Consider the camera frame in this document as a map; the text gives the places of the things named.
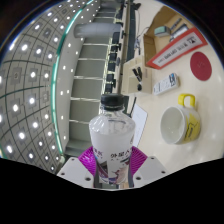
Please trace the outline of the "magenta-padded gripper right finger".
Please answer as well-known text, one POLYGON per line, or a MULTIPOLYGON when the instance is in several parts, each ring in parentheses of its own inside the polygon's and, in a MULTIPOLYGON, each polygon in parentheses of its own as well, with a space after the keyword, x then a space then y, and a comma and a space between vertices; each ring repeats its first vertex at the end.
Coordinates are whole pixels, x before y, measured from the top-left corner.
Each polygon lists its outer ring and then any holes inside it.
POLYGON ((132 147, 128 183, 130 188, 140 188, 166 176, 166 168, 155 156, 147 157, 137 147, 132 147))

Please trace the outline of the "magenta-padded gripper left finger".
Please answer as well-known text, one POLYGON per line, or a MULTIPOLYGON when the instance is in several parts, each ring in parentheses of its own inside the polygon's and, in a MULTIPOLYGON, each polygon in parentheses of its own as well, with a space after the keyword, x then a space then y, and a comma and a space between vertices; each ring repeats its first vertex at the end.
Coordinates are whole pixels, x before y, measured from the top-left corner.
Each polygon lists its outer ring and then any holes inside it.
POLYGON ((97 188, 99 178, 93 148, 86 149, 78 157, 69 158, 58 176, 84 188, 97 188))

